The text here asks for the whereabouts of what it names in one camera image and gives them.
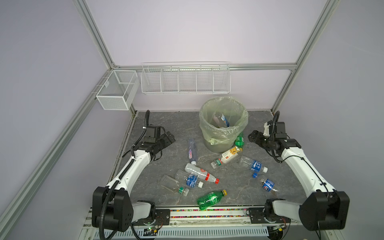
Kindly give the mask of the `green cap clear bottle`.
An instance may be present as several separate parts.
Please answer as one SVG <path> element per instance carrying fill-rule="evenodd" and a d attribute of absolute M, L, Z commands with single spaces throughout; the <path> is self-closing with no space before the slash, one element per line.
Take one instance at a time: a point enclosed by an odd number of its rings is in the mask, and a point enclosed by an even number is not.
<path fill-rule="evenodd" d="M 182 187 L 180 185 L 180 183 L 167 176 L 167 175 L 164 175 L 161 179 L 160 179 L 160 185 L 164 188 L 166 188 L 167 190 L 170 190 L 172 191 L 173 193 L 177 193 L 177 194 L 180 194 L 184 197 L 186 197 L 189 193 L 189 189 L 188 188 L 185 188 L 185 187 Z"/>

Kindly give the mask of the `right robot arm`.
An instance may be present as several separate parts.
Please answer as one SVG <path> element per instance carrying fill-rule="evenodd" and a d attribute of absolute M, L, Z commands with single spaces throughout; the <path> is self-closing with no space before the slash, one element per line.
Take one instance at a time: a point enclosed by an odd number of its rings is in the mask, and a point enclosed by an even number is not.
<path fill-rule="evenodd" d="M 249 134 L 251 143 L 270 150 L 279 163 L 287 164 L 306 193 L 306 200 L 300 203 L 283 199 L 268 199 L 265 217 L 280 216 L 296 220 L 309 231 L 342 230 L 347 222 L 350 205 L 349 196 L 337 191 L 309 161 L 302 146 L 286 134 L 265 136 L 254 130 Z"/>

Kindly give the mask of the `small green bottle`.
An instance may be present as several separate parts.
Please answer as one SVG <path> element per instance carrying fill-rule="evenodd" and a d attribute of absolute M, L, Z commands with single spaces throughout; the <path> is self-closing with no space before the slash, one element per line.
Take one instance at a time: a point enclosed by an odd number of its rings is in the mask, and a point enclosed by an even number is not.
<path fill-rule="evenodd" d="M 238 148 L 243 148 L 245 144 L 245 141 L 244 141 L 244 133 L 240 133 L 236 140 L 235 140 L 235 145 L 238 147 Z"/>

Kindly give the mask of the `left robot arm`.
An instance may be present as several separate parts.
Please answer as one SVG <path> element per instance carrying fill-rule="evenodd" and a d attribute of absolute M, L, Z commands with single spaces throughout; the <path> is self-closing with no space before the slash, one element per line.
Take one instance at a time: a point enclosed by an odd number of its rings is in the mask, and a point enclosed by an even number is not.
<path fill-rule="evenodd" d="M 144 168 L 157 153 L 175 142 L 175 137 L 166 132 L 141 142 L 131 149 L 131 157 L 118 175 L 105 187 L 97 187 L 92 199 L 92 226 L 101 233 L 104 230 L 126 231 L 137 221 L 153 222 L 156 215 L 155 203 L 138 201 L 132 203 L 132 189 Z"/>

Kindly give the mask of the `tall blue cap clear bottle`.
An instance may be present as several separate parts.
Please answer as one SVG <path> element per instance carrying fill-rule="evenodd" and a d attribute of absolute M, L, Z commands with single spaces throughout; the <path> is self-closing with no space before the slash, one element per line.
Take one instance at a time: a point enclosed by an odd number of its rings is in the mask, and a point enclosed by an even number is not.
<path fill-rule="evenodd" d="M 230 123 L 225 115 L 220 112 L 214 113 L 212 121 L 212 125 L 217 128 L 228 128 L 230 126 Z"/>

